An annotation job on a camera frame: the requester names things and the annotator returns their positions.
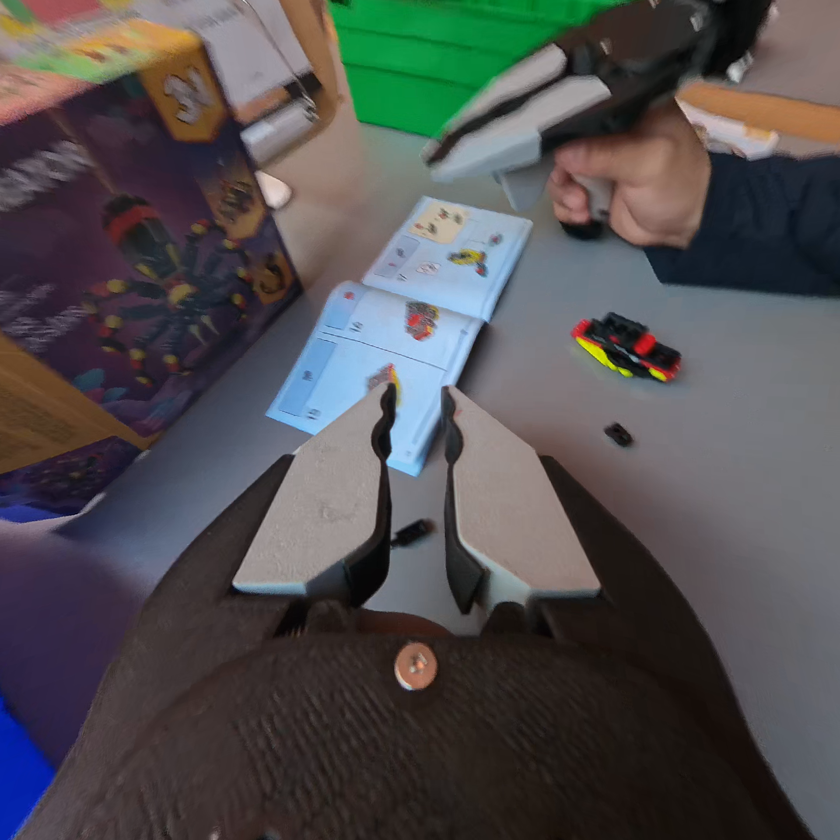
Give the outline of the blue plastic bin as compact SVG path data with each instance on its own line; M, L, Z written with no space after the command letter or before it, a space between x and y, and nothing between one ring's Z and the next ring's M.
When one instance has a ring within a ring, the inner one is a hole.
M1 699L1 839L14 838L55 777L24 726Z

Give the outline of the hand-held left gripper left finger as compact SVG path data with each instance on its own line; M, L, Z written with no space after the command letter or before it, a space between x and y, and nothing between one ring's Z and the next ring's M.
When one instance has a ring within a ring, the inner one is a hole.
M234 576L237 593L361 607L382 587L395 419L396 386L380 384L299 447Z

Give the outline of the open instruction booklet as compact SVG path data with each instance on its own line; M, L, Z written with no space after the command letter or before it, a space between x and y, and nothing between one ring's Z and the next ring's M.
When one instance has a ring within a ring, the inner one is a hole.
M266 416L315 435L393 385L387 464L419 476L440 392L458 383L531 232L528 218L423 196L362 279L331 291Z

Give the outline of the white stand base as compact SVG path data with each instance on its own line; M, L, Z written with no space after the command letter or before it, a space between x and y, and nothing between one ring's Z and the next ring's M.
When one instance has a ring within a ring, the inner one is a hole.
M316 109L303 100L294 100L244 128L240 137L256 168L256 179L266 204L279 211L289 204L292 190L266 167L280 158L319 126Z

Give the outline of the printed paper sheet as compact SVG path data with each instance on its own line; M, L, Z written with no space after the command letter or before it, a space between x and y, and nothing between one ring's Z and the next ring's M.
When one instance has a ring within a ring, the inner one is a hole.
M299 77L312 64L278 1L250 1ZM204 39L231 104L243 108L293 82L249 11L238 1L198 1L192 26Z

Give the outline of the purple and yellow lego box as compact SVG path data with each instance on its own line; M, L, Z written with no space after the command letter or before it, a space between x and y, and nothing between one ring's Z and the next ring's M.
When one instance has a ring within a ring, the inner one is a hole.
M2 3L1 513L75 516L301 292L200 37Z

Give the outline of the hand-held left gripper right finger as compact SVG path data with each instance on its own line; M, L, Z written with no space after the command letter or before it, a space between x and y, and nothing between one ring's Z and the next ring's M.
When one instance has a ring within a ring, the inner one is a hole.
M454 386L441 392L445 569L462 614L602 589L537 451Z

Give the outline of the person's right forearm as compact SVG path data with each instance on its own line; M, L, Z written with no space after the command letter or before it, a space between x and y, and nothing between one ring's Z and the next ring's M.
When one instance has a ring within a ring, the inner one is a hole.
M712 154L700 226L687 248L646 247L670 286L839 296L839 157L756 161Z

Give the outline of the white flat object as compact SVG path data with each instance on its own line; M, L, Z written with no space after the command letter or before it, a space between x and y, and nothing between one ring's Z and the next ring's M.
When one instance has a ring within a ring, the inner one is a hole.
M700 141L711 153L731 154L752 161L772 155L779 146L780 136L777 132L756 129L685 103L680 107Z

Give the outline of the green plastic bin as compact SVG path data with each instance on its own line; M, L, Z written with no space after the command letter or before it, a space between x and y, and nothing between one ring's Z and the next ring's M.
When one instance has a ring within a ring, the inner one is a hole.
M624 1L330 2L357 119L437 136L490 79Z

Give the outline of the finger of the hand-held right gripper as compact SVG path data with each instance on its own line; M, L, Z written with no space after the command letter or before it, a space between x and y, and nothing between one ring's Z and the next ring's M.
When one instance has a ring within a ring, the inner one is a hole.
M536 132L495 141L430 141L423 149L423 162L435 182L509 172L539 161L543 132L601 104L612 95L609 87L595 76L565 76L569 110L562 117L547 120Z
M547 45L491 79L444 126L438 141L495 141L531 134L569 110L568 57Z

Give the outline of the wooden document stand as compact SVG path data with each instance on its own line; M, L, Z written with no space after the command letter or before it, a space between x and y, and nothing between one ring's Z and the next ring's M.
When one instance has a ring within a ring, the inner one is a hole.
M286 12L291 28L311 62L311 72L300 79L318 108L320 122L318 127L309 134L309 136L314 136L330 126L341 100L331 39L322 18L323 4L309 1L278 2ZM232 106L240 124L248 127L292 101L298 100L298 97L299 91L292 82L243 108L233 104Z

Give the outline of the black red yellow lego assembly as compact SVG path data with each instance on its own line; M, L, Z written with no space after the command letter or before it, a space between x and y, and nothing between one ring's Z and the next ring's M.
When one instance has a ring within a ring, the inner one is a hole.
M570 336L599 364L622 377L669 383L680 372L680 352L657 341L647 326L614 311L579 321Z

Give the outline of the person's right hand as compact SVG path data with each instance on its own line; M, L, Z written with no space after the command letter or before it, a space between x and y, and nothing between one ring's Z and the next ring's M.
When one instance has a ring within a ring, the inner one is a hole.
M555 151L547 188L560 222L591 221L585 178L613 184L608 223L627 243L686 249L700 227L711 160L679 105L669 101L648 110L629 132Z

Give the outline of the wooden board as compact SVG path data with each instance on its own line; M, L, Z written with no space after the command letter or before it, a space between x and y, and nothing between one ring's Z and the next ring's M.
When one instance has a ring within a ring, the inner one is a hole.
M697 81L682 88L677 99L755 129L775 131L821 144L839 145L839 107L742 91Z

